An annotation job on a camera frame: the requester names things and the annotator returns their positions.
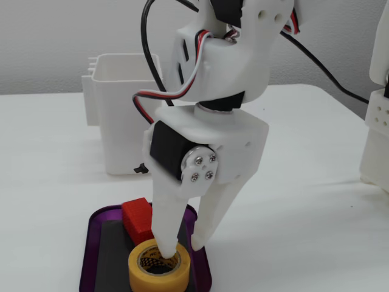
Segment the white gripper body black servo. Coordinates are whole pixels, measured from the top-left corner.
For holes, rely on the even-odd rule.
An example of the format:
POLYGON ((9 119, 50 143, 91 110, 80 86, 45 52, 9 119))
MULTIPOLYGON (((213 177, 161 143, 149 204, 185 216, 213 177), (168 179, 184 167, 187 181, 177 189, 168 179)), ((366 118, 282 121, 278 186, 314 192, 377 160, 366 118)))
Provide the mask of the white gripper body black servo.
POLYGON ((216 154, 216 181, 226 184, 257 170, 269 126, 241 110, 210 112, 198 105, 174 106, 157 111, 150 156, 169 174, 180 179, 182 160, 195 147, 216 154))

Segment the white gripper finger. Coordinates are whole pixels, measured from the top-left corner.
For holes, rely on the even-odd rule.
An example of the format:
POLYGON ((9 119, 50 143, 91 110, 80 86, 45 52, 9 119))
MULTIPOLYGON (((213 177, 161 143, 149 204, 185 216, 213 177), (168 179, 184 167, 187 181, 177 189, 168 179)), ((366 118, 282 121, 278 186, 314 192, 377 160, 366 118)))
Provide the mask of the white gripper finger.
POLYGON ((243 178, 225 184, 212 183, 200 200, 198 219, 191 235, 193 250, 202 249, 209 241, 243 186, 243 178))
POLYGON ((168 125, 153 125, 143 142, 153 180, 151 229, 162 256, 176 253, 177 235, 189 199, 204 196, 216 177, 218 157, 168 125))

